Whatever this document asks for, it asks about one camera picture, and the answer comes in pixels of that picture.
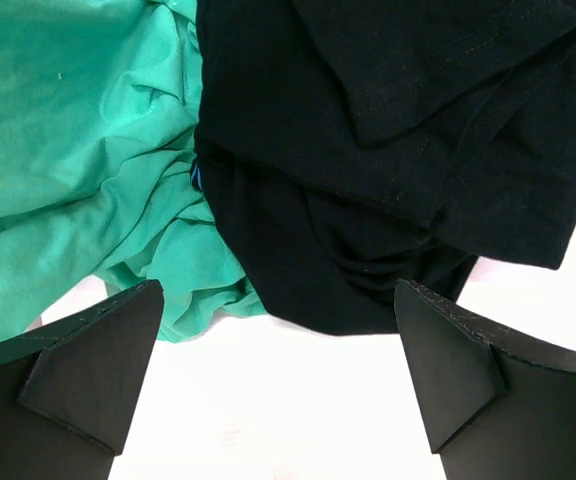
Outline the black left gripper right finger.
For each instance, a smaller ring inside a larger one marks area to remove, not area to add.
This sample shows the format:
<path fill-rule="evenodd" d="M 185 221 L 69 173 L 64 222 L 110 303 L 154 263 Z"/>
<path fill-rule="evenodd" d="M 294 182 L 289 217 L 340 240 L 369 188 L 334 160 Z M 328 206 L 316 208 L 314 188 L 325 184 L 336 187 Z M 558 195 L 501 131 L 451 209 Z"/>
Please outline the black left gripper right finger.
<path fill-rule="evenodd" d="M 576 479 L 576 351 L 400 280 L 394 308 L 432 453 L 454 480 Z"/>

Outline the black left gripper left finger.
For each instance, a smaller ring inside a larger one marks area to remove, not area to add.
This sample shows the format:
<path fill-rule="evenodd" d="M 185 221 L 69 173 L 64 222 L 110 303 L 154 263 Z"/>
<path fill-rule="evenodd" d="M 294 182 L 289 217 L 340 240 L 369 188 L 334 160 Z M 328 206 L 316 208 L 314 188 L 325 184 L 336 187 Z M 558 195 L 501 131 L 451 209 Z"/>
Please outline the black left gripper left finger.
<path fill-rule="evenodd" d="M 0 479 L 106 480 L 163 312 L 156 280 L 0 342 Z"/>

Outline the black t shirt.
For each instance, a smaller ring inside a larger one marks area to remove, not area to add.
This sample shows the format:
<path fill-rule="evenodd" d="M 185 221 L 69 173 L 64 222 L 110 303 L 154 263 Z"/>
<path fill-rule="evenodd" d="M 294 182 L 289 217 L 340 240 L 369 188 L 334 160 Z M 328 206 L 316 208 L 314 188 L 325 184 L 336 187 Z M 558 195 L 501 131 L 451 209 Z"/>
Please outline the black t shirt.
<path fill-rule="evenodd" d="M 264 309 L 397 331 L 401 280 L 561 266 L 576 1 L 202 1 L 197 174 Z"/>

